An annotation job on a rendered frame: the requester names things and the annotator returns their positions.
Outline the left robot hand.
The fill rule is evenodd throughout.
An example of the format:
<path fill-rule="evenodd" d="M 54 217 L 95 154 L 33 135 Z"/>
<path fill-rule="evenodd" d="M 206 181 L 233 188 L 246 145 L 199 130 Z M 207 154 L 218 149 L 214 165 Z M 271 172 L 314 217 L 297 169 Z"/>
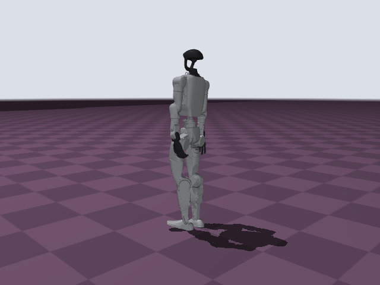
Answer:
<path fill-rule="evenodd" d="M 181 143 L 179 142 L 179 140 L 181 139 L 180 136 L 179 136 L 179 133 L 178 132 L 175 132 L 175 137 L 176 139 L 172 141 L 174 142 L 173 144 L 173 149 L 174 149 L 174 152 L 176 153 L 176 155 L 179 157 L 179 158 L 185 158 L 188 156 L 188 154 L 185 154 L 183 149 L 182 149 L 182 145 Z"/>

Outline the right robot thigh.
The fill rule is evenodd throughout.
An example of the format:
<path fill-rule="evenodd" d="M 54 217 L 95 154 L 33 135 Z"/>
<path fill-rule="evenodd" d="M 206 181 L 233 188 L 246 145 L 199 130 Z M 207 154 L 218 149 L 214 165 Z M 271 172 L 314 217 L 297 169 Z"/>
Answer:
<path fill-rule="evenodd" d="M 186 150 L 186 166 L 188 170 L 188 176 L 191 180 L 191 185 L 198 187 L 202 185 L 202 177 L 198 174 L 198 166 L 200 162 L 200 152 L 198 147 L 202 147 L 205 143 L 205 136 L 200 134 L 200 139 L 195 144 L 190 144 Z"/>

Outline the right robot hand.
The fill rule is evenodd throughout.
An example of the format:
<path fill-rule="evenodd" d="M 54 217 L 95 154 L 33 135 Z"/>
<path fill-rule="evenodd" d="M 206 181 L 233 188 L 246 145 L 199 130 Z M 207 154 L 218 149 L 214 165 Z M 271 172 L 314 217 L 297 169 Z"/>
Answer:
<path fill-rule="evenodd" d="M 204 136 L 205 136 L 205 131 L 204 131 Z M 201 154 L 203 154 L 203 147 L 204 147 L 204 154 L 206 153 L 206 149 L 205 149 L 205 143 L 202 147 L 198 147 L 199 148 L 199 152 L 201 152 Z"/>

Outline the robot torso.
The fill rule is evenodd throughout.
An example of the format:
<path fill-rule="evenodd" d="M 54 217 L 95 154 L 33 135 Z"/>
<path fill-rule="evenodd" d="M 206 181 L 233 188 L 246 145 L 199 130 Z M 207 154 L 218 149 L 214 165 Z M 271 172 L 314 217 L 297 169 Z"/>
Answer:
<path fill-rule="evenodd" d="M 190 72 L 186 73 L 181 75 L 187 79 L 186 86 L 183 88 L 182 108 L 179 115 L 188 118 L 182 120 L 184 127 L 180 129 L 180 134 L 188 134 L 189 144 L 195 144 L 200 140 L 200 128 L 196 127 L 196 122 L 192 117 L 201 116 L 204 107 L 205 79 L 190 75 Z"/>

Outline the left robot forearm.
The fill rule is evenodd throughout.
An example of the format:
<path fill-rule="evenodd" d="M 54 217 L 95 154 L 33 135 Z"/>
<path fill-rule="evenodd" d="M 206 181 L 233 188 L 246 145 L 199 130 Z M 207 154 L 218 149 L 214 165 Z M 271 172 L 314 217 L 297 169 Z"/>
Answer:
<path fill-rule="evenodd" d="M 170 137 L 171 139 L 175 140 L 175 132 L 179 133 L 179 120 L 181 116 L 178 115 L 178 110 L 177 106 L 175 104 L 171 104 L 169 107 L 170 110 L 170 118 L 171 118 L 171 123 L 170 123 Z M 179 134 L 180 136 L 180 134 Z"/>

